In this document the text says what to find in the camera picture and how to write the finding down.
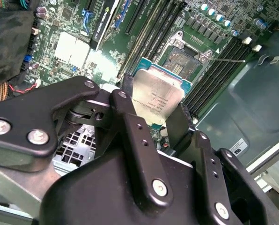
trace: blue clip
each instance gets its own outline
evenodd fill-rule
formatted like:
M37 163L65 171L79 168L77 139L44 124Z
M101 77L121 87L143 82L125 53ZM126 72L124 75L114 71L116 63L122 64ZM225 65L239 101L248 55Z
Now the blue clip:
M83 9L82 12L81 12L81 15L84 16L83 27L86 30L86 32L89 33L88 22L90 21L89 19L91 18L93 13L90 13L86 9Z

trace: cylindrical capacitor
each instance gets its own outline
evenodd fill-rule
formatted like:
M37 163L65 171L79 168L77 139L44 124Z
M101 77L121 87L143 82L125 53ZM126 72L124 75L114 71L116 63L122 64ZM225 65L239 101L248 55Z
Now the cylindrical capacitor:
M237 30L232 30L231 34L233 37L237 37L239 35L239 32Z
M56 3L57 3L56 0L50 0L50 4L51 4L51 5L55 6Z
M208 8L208 6L207 6L206 3L203 3L202 5L200 5L200 9L201 9L202 11L207 10L207 8Z
M221 21L223 19L223 15L221 15L221 14L217 14L216 16L215 16L215 20L216 21Z
M46 7L37 7L37 12L38 13L47 13Z
M265 22L263 22L260 26L260 29L265 30L267 28L267 24Z
M259 5L257 7L257 12L261 12L263 9L264 9L264 6L263 5Z
M36 63L34 63L34 64L31 65L31 67L32 67L33 69L37 69L37 68L39 68L39 66L40 66L40 64L39 64L38 62L36 62Z
M38 18L44 19L44 18L46 17L46 14L45 14L45 13L36 13L36 16L37 16Z
M256 18L256 19L253 20L253 24L258 27L261 24L263 24L263 21L259 18Z
M230 25L231 25L231 22L229 20L224 20L223 21L223 26L224 27L230 27Z
M215 13L215 10L213 8L210 8L208 11L207 11L207 14L208 15L214 15Z

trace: integrated circuit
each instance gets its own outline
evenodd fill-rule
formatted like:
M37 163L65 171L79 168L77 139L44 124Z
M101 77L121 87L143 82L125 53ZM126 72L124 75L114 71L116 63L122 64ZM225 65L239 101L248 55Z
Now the integrated circuit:
M68 8L64 8L61 16L67 20L70 20L71 19L71 16L72 16L72 11Z
M192 73L201 65L200 61L193 56L186 54L182 50L173 47L168 55L163 67L172 73L188 79Z

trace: label sticker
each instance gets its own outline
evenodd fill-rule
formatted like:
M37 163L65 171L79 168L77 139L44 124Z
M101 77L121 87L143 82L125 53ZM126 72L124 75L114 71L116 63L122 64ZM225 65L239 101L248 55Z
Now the label sticker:
M236 156L243 152L248 147L247 143L241 138L238 142L235 143L230 148L230 151L233 152Z

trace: black dimm slot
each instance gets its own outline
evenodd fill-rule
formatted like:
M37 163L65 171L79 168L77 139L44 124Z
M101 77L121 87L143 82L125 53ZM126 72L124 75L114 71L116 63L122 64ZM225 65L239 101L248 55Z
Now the black dimm slot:
M234 46L232 46L232 48L228 49L227 53L232 54L232 56L229 59L234 59L235 55L240 51L240 45L239 44L235 44ZM209 87L209 85L212 85L216 79L218 77L221 76L221 74L223 73L225 66L227 66L228 64L233 64L232 62L225 62L225 61L217 61L220 62L218 65L213 65L215 66L214 70L210 70L207 71L205 76L206 78L204 80L201 80L199 83L201 84L201 86L199 87L198 90L195 90L195 95L191 96L192 99L190 101L191 105L189 106L189 110L192 110L192 107L195 106L195 104L198 103L198 101L200 101L200 97L204 95L205 90Z
M142 11L144 10L144 6L146 5L146 3L148 2L148 0L140 0L140 2L138 3L132 17L131 20L129 21L127 28L125 29L125 34L127 35L131 35L134 25L136 24L136 22L138 21Z
M243 58L247 57L250 52L245 52L243 54ZM231 75L237 70L237 68L240 66L240 63L238 65L233 66L230 71L228 72L229 76L226 76L222 81L221 84L224 84L225 82L228 81L228 79L231 77ZM195 115L198 115L203 108L209 103L209 101L215 96L215 94L220 90L221 86L217 85L209 95L208 99L202 101L202 103L197 107L197 109L194 111Z
M154 47L153 50L149 52L149 54L147 56L149 60L152 60L154 58L154 56L158 53L158 50L160 49L161 45L163 44L163 41L167 38L168 32L171 30L174 22L176 21L177 17L179 16L180 12L184 9L184 7L185 7L184 3L180 3L177 6L176 12L174 13L172 19L170 21L168 21L169 24L167 26L165 26L164 32L159 35L159 37L161 38L160 41L155 42L155 44L158 43L157 46Z
M226 46L226 48L223 50L223 52L219 55L219 58L221 59L225 59L226 56L228 56L233 49L235 48L237 43L236 38L233 38L230 43ZM215 61L211 67L208 69L208 71L204 74L204 76L202 77L202 79L197 83L197 85L195 85L192 89L192 91L190 92L190 94L188 95L188 97L184 100L184 103L187 105L189 104L193 99L196 98L196 95L199 93L199 90L202 88L202 86L204 85L205 82L207 82L208 79L211 78L211 76L209 76L213 71L215 71L221 64L223 63L223 61Z
M250 51L247 51L247 48L241 48L236 56L233 58L234 60L242 60L245 59ZM231 75L236 71L236 69L241 65L239 62L226 62L224 65L224 74L220 79L215 80L215 83L208 84L208 90L205 94L201 94L201 99L198 101L196 105L190 110L194 114L198 115L204 106L214 97L214 95L220 90L222 85L228 81Z
M162 20L161 24L158 26L157 30L153 30L154 33L156 33L156 35L154 34L149 35L151 38L150 41L147 42L147 47L143 53L143 56L145 58L149 59L148 54L153 49L153 46L156 44L155 39L157 40L157 38L160 36L162 32L162 29L165 27L165 24L170 20L170 17L172 18L172 12L175 10L175 8L176 8L176 3L171 4L167 13L165 14L164 19Z
M155 21L159 21L159 18L162 16L163 11L165 10L166 6L167 6L166 1L164 1L164 3L162 4L160 10L159 10L158 13L157 13L157 16L156 16L156 18L155 18ZM136 65L136 62L138 61L139 58L141 58L141 56L142 56L142 50L143 50L143 48L144 48L144 46L145 46L145 44L143 44L143 43L146 43L146 41L149 39L149 37L150 37L151 33L153 32L153 30L154 30L154 28L155 28L156 25L157 25L157 23L154 23L154 25L153 25L152 29L150 29L148 35L145 35L146 37L145 37L144 40L141 42L141 44L140 44L140 46L139 46L139 49L137 50L137 52L138 52L137 55L134 56L134 57L132 58L132 61L131 61L131 63L129 64L127 70L126 70L126 73L131 74L132 69L133 69L134 67L137 66L137 65Z

